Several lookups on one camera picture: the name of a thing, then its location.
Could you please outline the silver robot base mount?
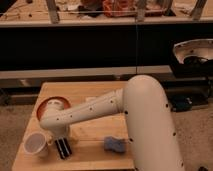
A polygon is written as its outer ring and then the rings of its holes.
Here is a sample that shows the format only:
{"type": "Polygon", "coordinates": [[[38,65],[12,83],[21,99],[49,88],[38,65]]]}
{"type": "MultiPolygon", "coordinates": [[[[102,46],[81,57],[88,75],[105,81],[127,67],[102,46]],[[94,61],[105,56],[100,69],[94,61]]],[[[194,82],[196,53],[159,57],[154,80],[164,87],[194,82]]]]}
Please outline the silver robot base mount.
{"type": "Polygon", "coordinates": [[[208,60],[213,59],[213,38],[193,39],[176,43],[173,46],[173,54],[179,64],[190,56],[197,56],[208,60]]]}

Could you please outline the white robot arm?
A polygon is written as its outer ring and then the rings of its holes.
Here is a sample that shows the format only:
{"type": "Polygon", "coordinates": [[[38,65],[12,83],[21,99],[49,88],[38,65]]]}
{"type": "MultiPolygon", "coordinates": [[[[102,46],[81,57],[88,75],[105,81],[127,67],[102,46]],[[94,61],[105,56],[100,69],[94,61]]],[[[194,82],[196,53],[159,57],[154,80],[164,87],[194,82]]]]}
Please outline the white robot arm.
{"type": "Polygon", "coordinates": [[[65,98],[49,98],[37,117],[41,128],[61,139],[71,124],[118,113],[125,115],[137,171],[185,171],[166,93],[151,76],[134,76],[123,88],[74,107],[65,98]]]}

